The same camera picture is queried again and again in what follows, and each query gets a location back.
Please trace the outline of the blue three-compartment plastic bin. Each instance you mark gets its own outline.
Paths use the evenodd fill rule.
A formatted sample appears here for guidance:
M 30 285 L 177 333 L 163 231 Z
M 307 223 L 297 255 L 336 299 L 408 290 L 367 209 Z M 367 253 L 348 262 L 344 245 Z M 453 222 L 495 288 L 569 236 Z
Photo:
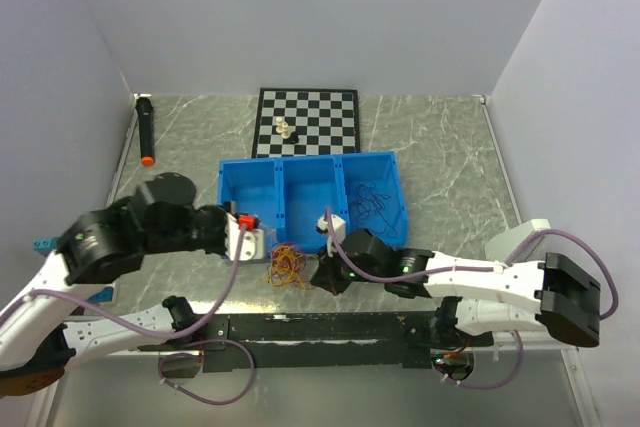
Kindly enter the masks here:
M 217 200 L 256 216 L 266 251 L 281 243 L 314 253 L 326 238 L 316 220 L 326 208 L 351 232 L 366 228 L 402 247 L 409 231 L 395 154 L 392 152 L 226 160 L 219 163 Z

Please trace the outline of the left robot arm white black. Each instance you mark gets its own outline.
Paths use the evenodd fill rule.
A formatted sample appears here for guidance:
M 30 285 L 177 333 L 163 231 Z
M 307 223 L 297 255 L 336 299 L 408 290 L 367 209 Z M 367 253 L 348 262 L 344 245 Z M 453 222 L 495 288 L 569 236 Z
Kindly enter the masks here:
M 83 361 L 138 346 L 193 344 L 211 316 L 183 298 L 120 317 L 88 299 L 145 257 L 202 250 L 242 252 L 247 229 L 224 207 L 194 205 L 187 177 L 164 173 L 110 206 L 88 212 L 57 240 L 40 271 L 1 312 L 1 394 L 17 397 L 59 380 Z

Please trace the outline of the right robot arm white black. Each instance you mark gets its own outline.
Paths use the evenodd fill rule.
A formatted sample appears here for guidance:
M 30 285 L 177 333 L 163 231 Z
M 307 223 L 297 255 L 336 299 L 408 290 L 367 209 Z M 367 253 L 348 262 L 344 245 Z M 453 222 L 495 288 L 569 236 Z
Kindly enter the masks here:
M 506 264 L 438 251 L 394 248 L 367 229 L 347 235 L 321 224 L 313 286 L 334 295 L 355 282 L 383 285 L 398 297 L 439 298 L 439 339 L 458 345 L 487 332 L 545 332 L 575 347 L 600 343 L 599 282 L 565 255 Z

